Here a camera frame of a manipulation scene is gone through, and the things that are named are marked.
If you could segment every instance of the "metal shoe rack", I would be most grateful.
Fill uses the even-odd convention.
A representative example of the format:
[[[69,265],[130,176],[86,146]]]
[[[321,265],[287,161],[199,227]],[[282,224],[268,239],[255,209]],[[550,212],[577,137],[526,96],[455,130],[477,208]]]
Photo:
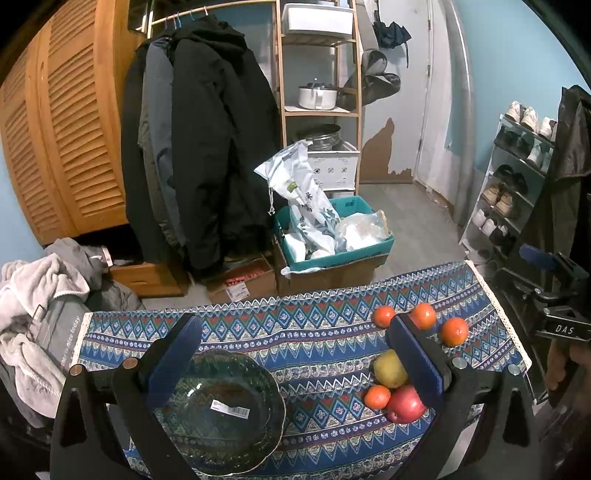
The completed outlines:
[[[489,218],[495,220],[499,226],[506,225],[509,234],[519,237],[521,230],[525,226],[527,219],[530,217],[531,211],[538,200],[545,179],[545,172],[527,163],[525,160],[520,158],[516,152],[511,151],[508,148],[505,148],[503,145],[499,145],[497,143],[499,140],[499,132],[501,131],[502,127],[505,127],[505,130],[510,129],[511,131],[527,136],[532,144],[537,140],[541,145],[549,148],[550,156],[554,152],[554,144],[549,140],[533,133],[523,125],[508,119],[505,115],[501,115],[499,117],[499,124],[496,129],[497,135],[495,142],[493,143],[491,157],[488,162],[488,168],[486,169],[486,175],[484,177],[484,181],[482,183],[482,187],[480,188],[474,208],[472,209],[472,214],[470,215],[464,232],[462,233],[460,245],[464,247],[466,253],[478,251],[481,249],[492,251],[493,258],[495,258],[501,264],[505,262],[507,255],[501,251],[500,247],[494,245],[491,240],[473,223],[472,219],[474,218],[474,215],[479,209],[483,209],[485,211],[490,209],[491,214]],[[515,173],[521,173],[524,176],[528,187],[527,194],[522,194],[515,191],[501,179],[495,177],[496,169],[503,164],[511,166]],[[486,201],[483,194],[486,189],[493,185],[498,185],[500,189],[511,194],[513,197],[513,204],[516,206],[514,208],[517,208],[518,212],[515,216],[509,215],[508,218],[505,217],[497,208],[490,206],[490,204]]]

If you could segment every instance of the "teal box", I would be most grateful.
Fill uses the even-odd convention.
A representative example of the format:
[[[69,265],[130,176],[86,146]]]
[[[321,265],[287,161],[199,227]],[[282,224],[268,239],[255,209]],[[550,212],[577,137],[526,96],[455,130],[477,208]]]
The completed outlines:
[[[348,217],[354,213],[373,213],[372,208],[359,196],[345,197],[340,199],[331,199],[330,202],[341,218]],[[299,272],[313,267],[330,268],[338,265],[361,260],[362,258],[374,257],[376,255],[388,254],[394,245],[394,236],[390,237],[377,245],[371,247],[359,248],[351,252],[342,252],[330,257],[322,257],[314,260],[304,260],[303,262],[294,262],[291,251],[285,244],[285,237],[282,231],[287,230],[290,225],[289,207],[283,207],[275,214],[275,234],[279,239],[281,249],[287,260],[287,264],[292,271]]]

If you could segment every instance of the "shoe rack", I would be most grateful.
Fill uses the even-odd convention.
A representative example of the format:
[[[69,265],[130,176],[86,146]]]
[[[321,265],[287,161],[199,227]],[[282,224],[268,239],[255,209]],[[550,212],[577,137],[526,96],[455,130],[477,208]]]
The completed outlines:
[[[538,162],[539,167],[530,157],[531,149],[534,147],[539,148],[540,155],[544,155],[543,160]],[[497,260],[499,265],[506,261],[513,246],[509,245],[506,238],[503,244],[495,245],[474,223],[476,212],[482,209],[488,214],[487,219],[493,219],[498,226],[505,225],[508,235],[518,238],[538,200],[553,152],[554,144],[551,141],[505,115],[499,117],[484,181],[460,239],[460,245],[467,254],[485,249],[492,253],[492,258]],[[500,166],[509,166],[514,176],[507,178],[506,175],[499,174]],[[527,185],[527,191],[523,188],[523,180]],[[508,215],[496,204],[491,205],[485,196],[485,192],[492,186],[498,186],[500,192],[507,192],[511,196],[512,208]]]

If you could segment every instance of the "gray floor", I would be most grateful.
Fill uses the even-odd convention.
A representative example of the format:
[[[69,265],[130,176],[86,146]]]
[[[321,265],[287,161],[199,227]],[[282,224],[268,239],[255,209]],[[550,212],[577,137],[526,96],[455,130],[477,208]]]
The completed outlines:
[[[457,227],[447,208],[413,184],[361,185],[359,194],[382,209],[394,233],[394,246],[374,280],[464,258]],[[184,297],[144,299],[147,309],[183,309],[207,305],[205,287],[193,284]]]

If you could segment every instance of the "black coat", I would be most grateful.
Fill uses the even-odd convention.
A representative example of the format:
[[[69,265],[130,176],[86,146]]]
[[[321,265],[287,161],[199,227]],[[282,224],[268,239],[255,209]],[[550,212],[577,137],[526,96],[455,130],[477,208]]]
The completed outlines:
[[[174,186],[202,270],[264,247],[268,186],[253,170],[280,149],[280,115],[244,35],[213,15],[174,33],[171,61]]]
[[[591,96],[578,86],[563,88],[550,167],[519,238],[520,245],[561,252],[588,271],[591,270],[590,142]],[[506,266],[551,290],[553,275],[527,264],[518,250],[513,249]]]

